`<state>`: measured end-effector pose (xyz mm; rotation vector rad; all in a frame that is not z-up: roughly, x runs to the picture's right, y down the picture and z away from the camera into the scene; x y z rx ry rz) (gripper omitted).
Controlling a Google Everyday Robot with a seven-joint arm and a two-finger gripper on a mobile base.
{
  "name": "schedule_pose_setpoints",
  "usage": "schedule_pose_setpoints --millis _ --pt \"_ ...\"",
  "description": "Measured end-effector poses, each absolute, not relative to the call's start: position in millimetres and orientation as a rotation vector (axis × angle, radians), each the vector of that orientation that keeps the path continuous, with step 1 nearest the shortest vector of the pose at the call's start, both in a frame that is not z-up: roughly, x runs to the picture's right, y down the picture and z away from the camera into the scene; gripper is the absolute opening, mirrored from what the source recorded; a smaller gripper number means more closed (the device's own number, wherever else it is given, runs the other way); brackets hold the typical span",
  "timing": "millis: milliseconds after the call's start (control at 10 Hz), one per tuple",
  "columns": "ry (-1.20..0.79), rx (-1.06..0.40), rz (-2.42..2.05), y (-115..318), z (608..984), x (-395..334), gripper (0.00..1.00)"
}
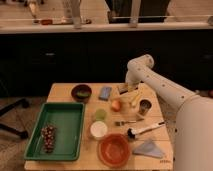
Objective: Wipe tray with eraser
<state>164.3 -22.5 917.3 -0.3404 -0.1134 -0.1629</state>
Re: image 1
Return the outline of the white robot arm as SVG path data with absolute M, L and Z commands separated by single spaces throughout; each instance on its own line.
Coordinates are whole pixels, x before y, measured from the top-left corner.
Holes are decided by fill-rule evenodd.
M 213 100 L 157 74 L 153 66 L 149 54 L 130 60 L 125 81 L 129 90 L 144 82 L 177 111 L 174 171 L 213 171 Z

